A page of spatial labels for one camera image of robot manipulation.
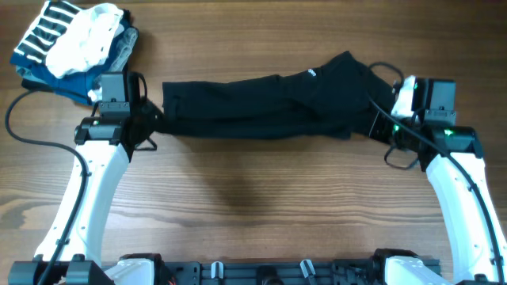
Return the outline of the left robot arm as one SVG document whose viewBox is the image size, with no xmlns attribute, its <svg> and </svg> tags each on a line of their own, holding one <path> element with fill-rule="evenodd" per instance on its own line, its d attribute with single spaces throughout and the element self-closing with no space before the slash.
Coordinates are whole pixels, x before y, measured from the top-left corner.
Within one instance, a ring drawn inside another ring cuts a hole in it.
<svg viewBox="0 0 507 285">
<path fill-rule="evenodd" d="M 51 228 L 31 261 L 13 263 L 10 284 L 164 284 L 169 278 L 158 254 L 130 254 L 109 269 L 101 266 L 114 192 L 162 117 L 140 73 L 103 74 L 102 87 L 91 116 L 75 128 L 73 170 Z"/>
</svg>

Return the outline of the black polo shirt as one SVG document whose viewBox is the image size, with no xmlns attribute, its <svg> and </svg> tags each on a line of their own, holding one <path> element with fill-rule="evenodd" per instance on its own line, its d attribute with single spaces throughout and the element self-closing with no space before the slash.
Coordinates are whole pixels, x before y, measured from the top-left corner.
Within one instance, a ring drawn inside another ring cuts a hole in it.
<svg viewBox="0 0 507 285">
<path fill-rule="evenodd" d="M 165 82 L 159 132 L 212 139 L 368 135 L 391 86 L 343 52 L 298 74 L 238 82 Z"/>
</svg>

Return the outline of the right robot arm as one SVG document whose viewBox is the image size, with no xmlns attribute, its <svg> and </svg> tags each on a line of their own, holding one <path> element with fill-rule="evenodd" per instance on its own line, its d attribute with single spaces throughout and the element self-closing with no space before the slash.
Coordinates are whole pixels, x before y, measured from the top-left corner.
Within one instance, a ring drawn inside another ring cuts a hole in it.
<svg viewBox="0 0 507 285">
<path fill-rule="evenodd" d="M 391 149 L 416 153 L 440 204 L 452 250 L 456 284 L 504 284 L 506 240 L 486 182 L 477 132 L 456 125 L 456 84 L 409 76 L 393 90 L 389 111 L 375 118 L 370 136 Z"/>
</svg>

